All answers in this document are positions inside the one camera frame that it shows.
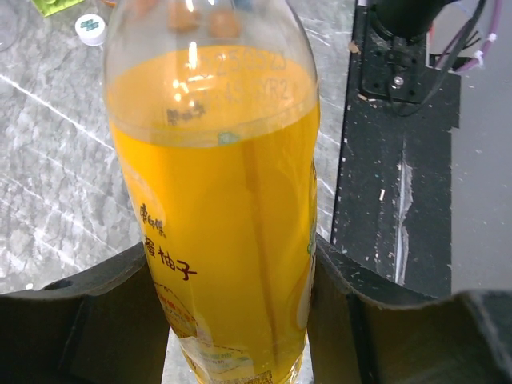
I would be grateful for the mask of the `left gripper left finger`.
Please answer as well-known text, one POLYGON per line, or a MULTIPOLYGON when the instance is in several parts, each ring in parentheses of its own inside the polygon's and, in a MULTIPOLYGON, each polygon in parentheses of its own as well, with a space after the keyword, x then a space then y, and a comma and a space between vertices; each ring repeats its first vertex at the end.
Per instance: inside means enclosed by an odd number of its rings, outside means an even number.
POLYGON ((3 383, 160 383, 169 326, 137 244, 1 296, 3 383))

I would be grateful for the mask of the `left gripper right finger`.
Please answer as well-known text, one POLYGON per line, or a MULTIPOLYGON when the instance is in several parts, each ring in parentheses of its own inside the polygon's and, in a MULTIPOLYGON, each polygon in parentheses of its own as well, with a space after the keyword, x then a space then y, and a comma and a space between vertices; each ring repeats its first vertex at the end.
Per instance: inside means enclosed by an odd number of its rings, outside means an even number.
POLYGON ((436 299, 317 240, 308 321, 316 383, 508 383, 511 293, 436 299))

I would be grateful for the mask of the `yellow juice bottle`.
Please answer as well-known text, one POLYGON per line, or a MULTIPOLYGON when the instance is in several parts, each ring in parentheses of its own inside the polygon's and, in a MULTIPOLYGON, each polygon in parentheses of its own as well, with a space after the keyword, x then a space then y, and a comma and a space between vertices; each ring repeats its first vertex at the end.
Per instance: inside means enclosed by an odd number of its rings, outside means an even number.
POLYGON ((293 383, 315 268, 318 76, 286 1, 121 1, 104 101, 163 312, 200 383, 293 383), (167 27, 171 3, 199 27, 167 27), (209 16, 233 10, 238 38, 209 16))

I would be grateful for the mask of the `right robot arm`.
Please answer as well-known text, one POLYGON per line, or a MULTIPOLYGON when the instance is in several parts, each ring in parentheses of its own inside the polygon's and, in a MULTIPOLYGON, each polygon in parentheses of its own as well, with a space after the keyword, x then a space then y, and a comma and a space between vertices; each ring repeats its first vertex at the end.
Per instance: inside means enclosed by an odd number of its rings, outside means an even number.
POLYGON ((384 40, 415 42, 428 32, 435 18, 450 3, 445 0, 381 0, 369 7, 370 24, 384 40))

